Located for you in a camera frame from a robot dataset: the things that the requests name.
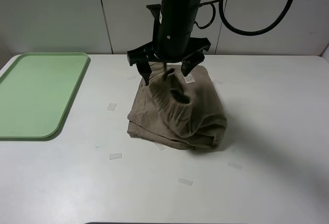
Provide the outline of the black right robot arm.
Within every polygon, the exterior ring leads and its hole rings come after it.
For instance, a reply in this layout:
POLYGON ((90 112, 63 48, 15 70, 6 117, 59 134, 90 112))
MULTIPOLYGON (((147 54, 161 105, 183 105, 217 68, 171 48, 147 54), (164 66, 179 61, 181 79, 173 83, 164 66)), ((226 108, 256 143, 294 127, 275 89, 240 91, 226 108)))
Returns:
POLYGON ((147 6, 154 17, 152 41, 127 52, 129 64, 137 66, 146 84, 152 73, 151 62, 181 62, 184 76, 203 62, 203 52, 211 43, 207 38, 191 37, 200 2, 162 0, 161 4, 147 6))

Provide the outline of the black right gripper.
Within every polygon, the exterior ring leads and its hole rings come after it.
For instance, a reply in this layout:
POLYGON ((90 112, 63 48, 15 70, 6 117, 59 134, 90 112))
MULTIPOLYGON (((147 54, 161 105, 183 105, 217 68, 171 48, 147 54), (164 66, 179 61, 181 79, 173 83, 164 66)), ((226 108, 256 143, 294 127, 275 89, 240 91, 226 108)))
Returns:
POLYGON ((181 72, 186 77, 198 64, 204 61, 203 51, 210 49, 211 43, 207 38, 190 38, 183 54, 172 56, 172 47, 166 53, 155 50, 153 42, 149 42, 137 49, 127 52, 129 65, 136 64, 139 74, 144 79, 145 85, 149 85, 152 70, 148 62, 178 63, 182 62, 181 72))

